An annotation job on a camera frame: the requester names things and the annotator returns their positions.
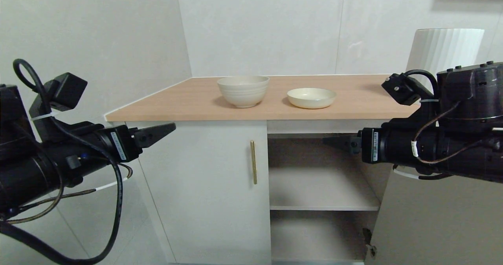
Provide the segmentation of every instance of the ceramic bowl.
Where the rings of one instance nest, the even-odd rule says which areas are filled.
[[[238,108],[257,105],[266,95],[269,77],[224,77],[217,81],[222,96]]]

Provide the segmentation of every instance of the open shelf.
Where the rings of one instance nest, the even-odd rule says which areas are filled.
[[[365,243],[347,214],[271,211],[273,261],[362,262]]]
[[[269,138],[268,149],[271,210],[379,210],[354,158],[320,138]]]

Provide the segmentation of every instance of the wooden countertop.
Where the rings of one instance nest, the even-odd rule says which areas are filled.
[[[108,113],[110,122],[210,120],[327,120],[406,118],[419,106],[403,106],[381,87],[389,75],[274,76],[264,100],[239,109],[221,96],[219,77],[192,78],[145,99]],[[327,88],[337,93],[334,103],[309,110],[286,98],[294,88]]]

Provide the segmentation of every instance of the gold handle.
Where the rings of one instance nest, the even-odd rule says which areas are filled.
[[[253,184],[257,184],[257,161],[255,159],[255,141],[250,140],[250,149],[252,150],[251,154],[251,168],[253,170]]]

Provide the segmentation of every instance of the white label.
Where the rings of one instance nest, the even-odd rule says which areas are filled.
[[[417,141],[411,141],[410,145],[412,146],[412,154],[414,157],[419,157],[419,153],[417,152]]]
[[[378,159],[378,156],[377,156],[377,153],[378,153],[377,147],[378,146],[379,146],[379,133],[374,132],[374,138],[372,141],[372,161],[377,161],[377,159]]]
[[[112,136],[112,139],[114,140],[115,148],[117,148],[117,152],[119,153],[119,156],[121,157],[122,160],[126,160],[126,154],[124,154],[124,150],[122,150],[121,142],[119,141],[119,138],[117,137],[117,133],[111,132],[110,135]]]

